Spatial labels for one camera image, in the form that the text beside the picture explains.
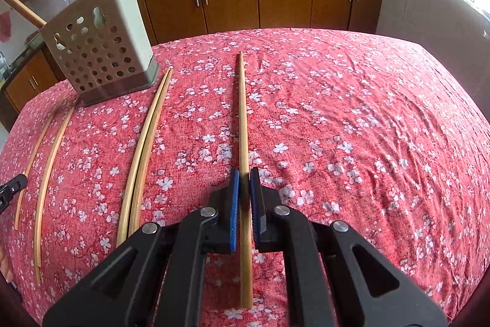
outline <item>tablecloth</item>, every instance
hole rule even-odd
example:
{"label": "tablecloth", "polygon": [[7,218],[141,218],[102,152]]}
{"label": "tablecloth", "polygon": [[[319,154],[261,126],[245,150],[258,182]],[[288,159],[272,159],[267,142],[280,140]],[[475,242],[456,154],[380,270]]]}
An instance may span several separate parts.
{"label": "tablecloth", "polygon": [[[174,74],[145,183],[141,224],[182,220],[238,163],[237,53],[246,60],[249,160],[263,184],[312,221],[343,219],[454,317],[488,264],[490,126],[417,44],[310,29],[227,32],[155,46]],[[84,108],[67,81],[31,100],[2,152],[0,179],[22,173],[48,115],[14,231],[0,216],[24,306],[46,310],[115,247],[122,193],[156,86]],[[42,284],[33,221],[43,168],[58,151],[44,208]],[[239,308],[238,256],[210,255],[202,325],[287,325],[281,254],[253,250],[254,306]]]}

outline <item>white plastic basket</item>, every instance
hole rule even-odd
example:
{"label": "white plastic basket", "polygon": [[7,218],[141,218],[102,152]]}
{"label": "white plastic basket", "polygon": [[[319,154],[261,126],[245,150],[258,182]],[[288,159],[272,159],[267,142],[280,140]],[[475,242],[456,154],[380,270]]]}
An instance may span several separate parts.
{"label": "white plastic basket", "polygon": [[156,81],[158,64],[137,0],[77,0],[40,32],[85,105]]}

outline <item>gray base of holder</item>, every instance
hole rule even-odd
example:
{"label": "gray base of holder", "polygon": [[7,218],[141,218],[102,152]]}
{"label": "gray base of holder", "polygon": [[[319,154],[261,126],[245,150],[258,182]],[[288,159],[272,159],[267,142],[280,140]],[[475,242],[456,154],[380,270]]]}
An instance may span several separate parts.
{"label": "gray base of holder", "polygon": [[156,83],[159,70],[160,65],[155,61],[155,56],[152,56],[146,71],[133,74],[127,78],[119,79],[116,82],[105,84],[99,89],[90,90],[81,94],[80,98],[83,101],[83,106],[92,106],[105,100],[151,88]]}

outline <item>pink floral tablecloth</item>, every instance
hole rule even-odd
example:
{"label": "pink floral tablecloth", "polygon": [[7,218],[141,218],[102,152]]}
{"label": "pink floral tablecloth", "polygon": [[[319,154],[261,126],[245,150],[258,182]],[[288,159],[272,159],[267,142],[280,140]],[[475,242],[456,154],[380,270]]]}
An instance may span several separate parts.
{"label": "pink floral tablecloth", "polygon": [[[249,160],[263,184],[311,220],[344,219],[454,317],[488,265],[490,126],[421,46],[302,29],[228,32],[154,47],[173,79],[146,179],[141,224],[180,221],[238,162],[237,53],[247,62]],[[3,149],[0,179],[23,172],[48,115],[19,231],[0,217],[26,309],[46,310],[115,247],[122,192],[156,87],[78,105],[51,173],[42,284],[33,270],[40,181],[68,82],[31,100]],[[209,256],[202,325],[287,325],[281,254],[253,251],[254,306],[239,309],[238,256]]]}

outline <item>perforated utensil holder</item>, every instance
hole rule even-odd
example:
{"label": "perforated utensil holder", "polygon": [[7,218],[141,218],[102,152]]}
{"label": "perforated utensil holder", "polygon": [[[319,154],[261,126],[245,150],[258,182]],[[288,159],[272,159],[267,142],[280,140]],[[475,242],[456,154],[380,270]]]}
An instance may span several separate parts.
{"label": "perforated utensil holder", "polygon": [[40,32],[86,106],[156,82],[137,0],[77,0]]}

